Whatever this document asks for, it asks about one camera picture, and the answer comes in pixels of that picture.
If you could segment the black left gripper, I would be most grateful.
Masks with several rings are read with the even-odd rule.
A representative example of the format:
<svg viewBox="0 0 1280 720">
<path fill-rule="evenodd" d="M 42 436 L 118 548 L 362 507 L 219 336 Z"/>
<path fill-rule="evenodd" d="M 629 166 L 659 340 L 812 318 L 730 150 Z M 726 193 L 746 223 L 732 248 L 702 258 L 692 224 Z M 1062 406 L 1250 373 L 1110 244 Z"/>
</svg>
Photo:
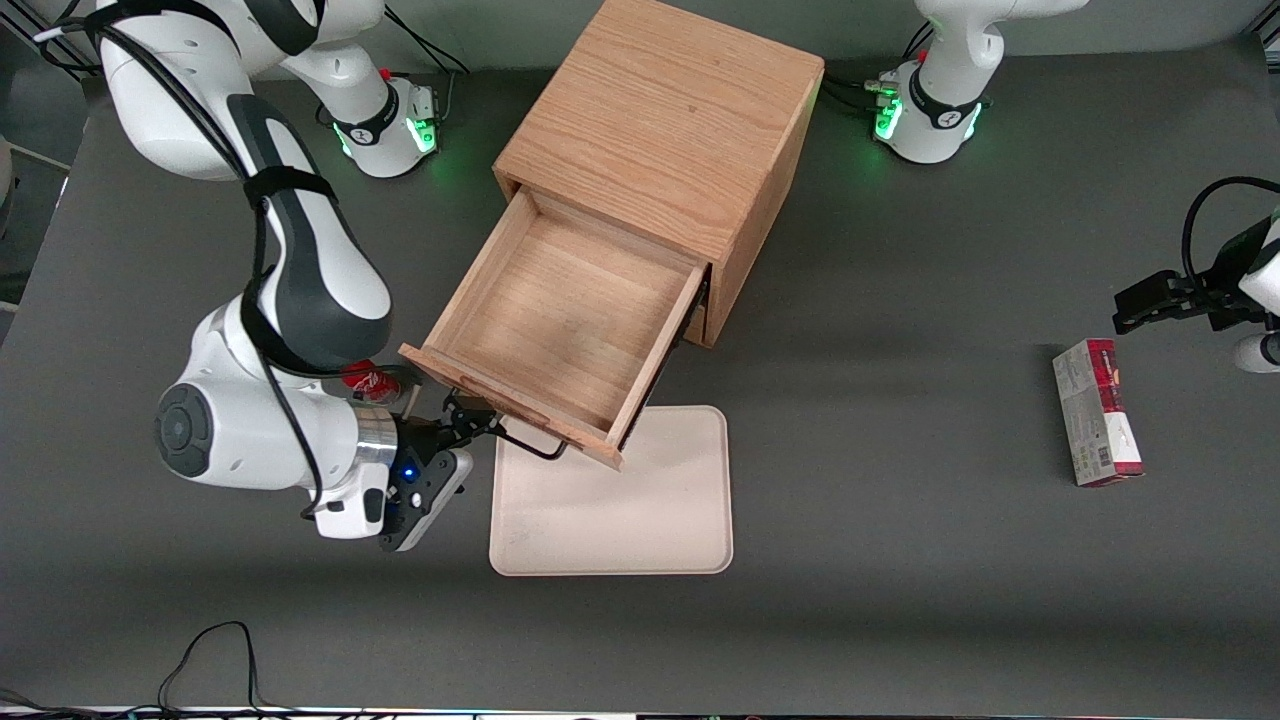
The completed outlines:
<svg viewBox="0 0 1280 720">
<path fill-rule="evenodd" d="M 1208 270 L 1197 279 L 1208 300 L 1206 307 L 1192 301 L 1196 291 L 1179 272 L 1160 270 L 1116 293 L 1112 315 L 1115 333 L 1129 334 L 1143 325 L 1164 320 L 1184 320 L 1207 315 L 1212 331 L 1240 324 L 1261 324 L 1271 331 L 1277 316 L 1266 311 L 1240 290 L 1239 283 L 1258 258 L 1270 232 L 1263 219 L 1233 236 L 1217 252 Z"/>
</svg>

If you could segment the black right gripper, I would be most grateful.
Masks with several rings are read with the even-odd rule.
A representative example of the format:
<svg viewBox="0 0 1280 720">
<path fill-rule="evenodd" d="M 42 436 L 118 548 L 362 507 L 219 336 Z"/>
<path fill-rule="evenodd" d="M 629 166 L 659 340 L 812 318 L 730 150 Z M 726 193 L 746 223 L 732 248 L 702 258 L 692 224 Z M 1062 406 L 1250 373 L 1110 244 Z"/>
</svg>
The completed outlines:
<svg viewBox="0 0 1280 720">
<path fill-rule="evenodd" d="M 499 413 L 484 398 L 445 397 L 447 423 L 398 420 L 397 451 L 384 505 L 385 533 L 424 533 L 442 514 L 458 484 L 458 455 L 476 438 L 493 434 Z"/>
</svg>

